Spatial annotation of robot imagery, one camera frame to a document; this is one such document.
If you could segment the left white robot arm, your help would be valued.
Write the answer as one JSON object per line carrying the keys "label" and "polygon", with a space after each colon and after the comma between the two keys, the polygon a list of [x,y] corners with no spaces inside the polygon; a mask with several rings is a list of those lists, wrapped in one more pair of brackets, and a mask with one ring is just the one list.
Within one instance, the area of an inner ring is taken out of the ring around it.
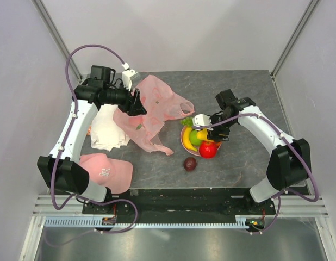
{"label": "left white robot arm", "polygon": [[123,64],[120,79],[115,70],[105,66],[92,66],[90,77],[73,88],[71,109],[63,131],[47,156],[38,158],[37,166],[51,194],[61,191],[93,200],[102,214],[113,209],[113,200],[107,189],[93,182],[90,174],[79,164],[82,144],[91,123],[101,106],[116,105],[129,116],[145,115],[140,101],[140,90],[132,86],[139,75],[127,63]]}

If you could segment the dark purple fake plum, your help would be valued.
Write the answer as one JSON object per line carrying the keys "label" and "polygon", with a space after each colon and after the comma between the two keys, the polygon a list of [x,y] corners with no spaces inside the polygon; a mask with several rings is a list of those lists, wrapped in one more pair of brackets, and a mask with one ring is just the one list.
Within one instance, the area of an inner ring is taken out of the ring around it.
{"label": "dark purple fake plum", "polygon": [[197,160],[194,157],[188,157],[185,159],[183,167],[187,172],[193,171],[197,167]]}

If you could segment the pink plastic bag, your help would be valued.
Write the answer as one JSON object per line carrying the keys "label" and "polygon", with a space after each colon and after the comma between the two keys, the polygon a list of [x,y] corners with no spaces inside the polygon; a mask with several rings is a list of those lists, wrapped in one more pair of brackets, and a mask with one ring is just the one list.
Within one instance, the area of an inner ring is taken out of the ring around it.
{"label": "pink plastic bag", "polygon": [[114,122],[144,151],[172,155],[173,150],[161,143],[159,132],[166,121],[191,116],[195,112],[194,105],[153,75],[142,80],[137,89],[140,90],[140,101],[147,114],[128,116],[116,109],[113,114]]}

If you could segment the yellow fake banana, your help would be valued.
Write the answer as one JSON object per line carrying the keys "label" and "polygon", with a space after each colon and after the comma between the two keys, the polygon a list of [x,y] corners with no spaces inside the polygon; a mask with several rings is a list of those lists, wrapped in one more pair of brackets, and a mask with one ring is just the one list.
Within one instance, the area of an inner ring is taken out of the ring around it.
{"label": "yellow fake banana", "polygon": [[182,143],[187,150],[197,153],[198,146],[192,145],[191,142],[189,141],[189,134],[192,130],[195,130],[195,129],[193,129],[192,127],[185,127],[185,130],[182,134]]}

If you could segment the green fake apple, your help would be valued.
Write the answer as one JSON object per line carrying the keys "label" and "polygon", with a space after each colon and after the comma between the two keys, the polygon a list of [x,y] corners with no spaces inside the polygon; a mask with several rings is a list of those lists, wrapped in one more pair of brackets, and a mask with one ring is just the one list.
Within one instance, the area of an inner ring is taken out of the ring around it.
{"label": "green fake apple", "polygon": [[194,146],[199,146],[202,143],[202,140],[197,138],[197,130],[192,130],[189,134],[189,141]]}

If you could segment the red fake fruit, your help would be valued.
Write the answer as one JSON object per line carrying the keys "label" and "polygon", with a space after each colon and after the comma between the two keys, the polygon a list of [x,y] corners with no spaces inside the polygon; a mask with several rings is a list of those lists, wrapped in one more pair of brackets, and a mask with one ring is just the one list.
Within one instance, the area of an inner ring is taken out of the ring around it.
{"label": "red fake fruit", "polygon": [[217,144],[211,141],[203,141],[199,146],[199,154],[203,158],[214,158],[217,154]]}

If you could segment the yellow fake mango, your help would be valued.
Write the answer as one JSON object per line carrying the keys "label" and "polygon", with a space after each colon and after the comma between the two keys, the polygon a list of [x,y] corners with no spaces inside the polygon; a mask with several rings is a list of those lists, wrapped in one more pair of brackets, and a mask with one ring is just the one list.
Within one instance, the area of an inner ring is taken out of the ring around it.
{"label": "yellow fake mango", "polygon": [[198,140],[208,141],[208,130],[207,129],[199,130],[196,134],[196,137],[198,138]]}

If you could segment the green fake grapes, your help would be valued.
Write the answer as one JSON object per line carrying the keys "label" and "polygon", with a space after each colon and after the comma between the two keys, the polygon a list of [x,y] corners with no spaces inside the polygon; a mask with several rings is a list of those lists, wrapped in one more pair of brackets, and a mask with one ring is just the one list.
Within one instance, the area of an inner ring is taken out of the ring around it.
{"label": "green fake grapes", "polygon": [[192,117],[186,117],[186,118],[181,120],[181,124],[183,126],[192,127],[194,125],[193,124],[193,118]]}

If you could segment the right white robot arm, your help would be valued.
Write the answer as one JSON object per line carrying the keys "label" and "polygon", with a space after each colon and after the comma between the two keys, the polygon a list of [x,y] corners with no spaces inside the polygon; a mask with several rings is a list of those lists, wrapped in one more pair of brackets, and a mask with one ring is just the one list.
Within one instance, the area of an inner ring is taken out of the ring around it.
{"label": "right white robot arm", "polygon": [[207,117],[207,123],[211,124],[207,138],[227,141],[230,128],[239,124],[253,134],[270,155],[265,178],[252,186],[243,200],[247,213],[257,213],[263,201],[309,178],[310,145],[305,139],[295,139],[279,129],[249,97],[238,99],[228,89],[215,98],[221,110]]}

